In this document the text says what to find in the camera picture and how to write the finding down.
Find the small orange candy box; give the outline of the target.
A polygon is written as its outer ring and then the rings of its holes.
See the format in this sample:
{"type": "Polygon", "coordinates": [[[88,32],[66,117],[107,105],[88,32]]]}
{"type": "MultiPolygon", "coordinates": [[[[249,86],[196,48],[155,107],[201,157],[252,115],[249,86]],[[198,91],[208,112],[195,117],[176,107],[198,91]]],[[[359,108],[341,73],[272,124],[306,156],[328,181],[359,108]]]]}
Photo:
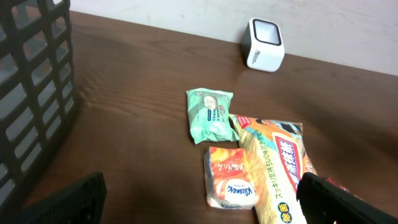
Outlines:
{"type": "Polygon", "coordinates": [[[259,196],[244,149],[211,146],[204,155],[206,201],[220,209],[250,210],[259,196]]]}

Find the orange Toppo snack box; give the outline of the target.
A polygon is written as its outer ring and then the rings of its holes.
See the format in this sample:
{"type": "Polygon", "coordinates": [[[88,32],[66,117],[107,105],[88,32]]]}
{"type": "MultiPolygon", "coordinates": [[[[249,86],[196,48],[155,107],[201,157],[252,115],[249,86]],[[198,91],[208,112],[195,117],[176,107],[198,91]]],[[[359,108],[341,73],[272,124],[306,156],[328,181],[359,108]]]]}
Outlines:
{"type": "Polygon", "coordinates": [[[353,194],[350,190],[348,190],[345,186],[339,184],[337,181],[333,180],[331,177],[324,177],[324,180],[339,187],[340,189],[344,190],[345,192],[348,192],[349,194],[355,196],[356,198],[362,200],[360,197],[358,197],[357,195],[353,194]]]}

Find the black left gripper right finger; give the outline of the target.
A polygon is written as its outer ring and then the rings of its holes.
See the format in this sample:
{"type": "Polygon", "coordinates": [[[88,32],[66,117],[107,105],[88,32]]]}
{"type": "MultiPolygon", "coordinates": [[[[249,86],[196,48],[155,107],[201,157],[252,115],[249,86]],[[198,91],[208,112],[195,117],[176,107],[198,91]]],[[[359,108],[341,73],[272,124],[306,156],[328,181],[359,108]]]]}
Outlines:
{"type": "Polygon", "coordinates": [[[307,223],[397,224],[385,213],[329,178],[311,172],[303,174],[296,199],[307,223]]]}

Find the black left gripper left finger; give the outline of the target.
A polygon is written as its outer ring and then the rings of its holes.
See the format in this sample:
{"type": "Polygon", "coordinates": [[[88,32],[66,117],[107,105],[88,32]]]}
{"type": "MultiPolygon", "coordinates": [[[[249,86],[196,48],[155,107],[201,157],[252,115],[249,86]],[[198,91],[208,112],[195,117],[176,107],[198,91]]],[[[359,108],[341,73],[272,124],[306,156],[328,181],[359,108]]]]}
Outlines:
{"type": "Polygon", "coordinates": [[[99,224],[106,183],[94,172],[12,217],[13,224],[99,224]]]}

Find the teal snack packet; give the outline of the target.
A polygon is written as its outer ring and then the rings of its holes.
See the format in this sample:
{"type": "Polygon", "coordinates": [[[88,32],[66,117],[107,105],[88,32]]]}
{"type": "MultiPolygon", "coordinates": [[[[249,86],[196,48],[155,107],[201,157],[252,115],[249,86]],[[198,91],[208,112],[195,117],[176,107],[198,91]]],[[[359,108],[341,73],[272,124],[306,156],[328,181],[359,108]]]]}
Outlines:
{"type": "Polygon", "coordinates": [[[233,93],[196,88],[187,90],[186,95],[189,130],[195,144],[239,140],[229,122],[233,93]]]}

